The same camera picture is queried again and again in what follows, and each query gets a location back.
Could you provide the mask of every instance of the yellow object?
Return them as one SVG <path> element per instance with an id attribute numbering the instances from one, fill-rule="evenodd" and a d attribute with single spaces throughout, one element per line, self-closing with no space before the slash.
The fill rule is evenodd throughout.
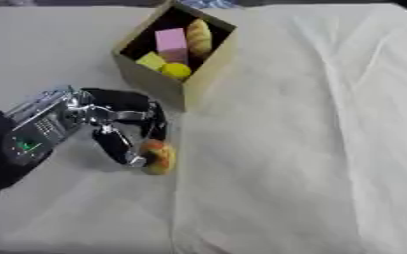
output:
<path id="1" fill-rule="evenodd" d="M 212 51 L 212 33 L 206 21 L 195 19 L 187 26 L 189 51 L 200 58 L 206 58 Z"/>
<path id="2" fill-rule="evenodd" d="M 184 80 L 192 74 L 192 71 L 183 63 L 166 63 L 162 68 L 162 74 L 172 79 Z"/>
<path id="3" fill-rule="evenodd" d="M 154 52 L 143 55 L 136 63 L 153 71 L 159 71 L 166 64 L 165 60 Z"/>
<path id="4" fill-rule="evenodd" d="M 141 145 L 140 151 L 142 153 L 149 151 L 157 156 L 157 160 L 148 165 L 148 171 L 151 174 L 166 174 L 176 164 L 176 151 L 165 142 L 149 139 Z"/>

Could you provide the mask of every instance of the pink cube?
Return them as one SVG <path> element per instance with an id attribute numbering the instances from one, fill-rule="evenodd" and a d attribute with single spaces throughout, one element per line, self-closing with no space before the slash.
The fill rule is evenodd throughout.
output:
<path id="1" fill-rule="evenodd" d="M 174 28 L 156 31 L 156 44 L 157 52 L 166 62 L 188 64 L 184 29 Z"/>

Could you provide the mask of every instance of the wrinkled fabric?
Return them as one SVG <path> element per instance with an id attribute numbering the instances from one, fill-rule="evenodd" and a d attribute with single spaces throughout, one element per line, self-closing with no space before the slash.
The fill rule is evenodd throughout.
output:
<path id="1" fill-rule="evenodd" d="M 0 109 L 56 84 L 127 89 L 109 51 L 151 11 L 0 9 Z M 236 54 L 170 111 L 174 172 L 115 165 L 84 130 L 0 195 L 0 250 L 407 253 L 407 11 L 208 11 L 238 26 Z"/>

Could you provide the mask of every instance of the table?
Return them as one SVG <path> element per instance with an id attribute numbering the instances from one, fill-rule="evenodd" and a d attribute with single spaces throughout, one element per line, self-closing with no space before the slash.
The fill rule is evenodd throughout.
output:
<path id="1" fill-rule="evenodd" d="M 0 196 L 0 250 L 407 253 L 407 11 L 209 10 L 235 59 L 174 121 L 176 173 L 110 162 L 87 132 Z M 127 89 L 113 44 L 151 10 L 1 8 L 0 109 L 42 89 Z"/>

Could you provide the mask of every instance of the open box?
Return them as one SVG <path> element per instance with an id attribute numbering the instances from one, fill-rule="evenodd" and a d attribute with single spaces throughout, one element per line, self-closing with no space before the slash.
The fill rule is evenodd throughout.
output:
<path id="1" fill-rule="evenodd" d="M 192 75 L 187 79 L 177 81 L 135 62 L 156 50 L 155 31 L 185 28 L 195 18 L 208 22 L 212 31 L 213 51 L 204 61 L 193 58 L 189 53 Z M 228 64 L 234 51 L 235 29 L 234 25 L 212 15 L 176 1 L 168 1 L 120 42 L 113 49 L 113 55 L 128 83 L 137 85 L 176 109 L 186 111 L 199 102 L 217 73 Z"/>

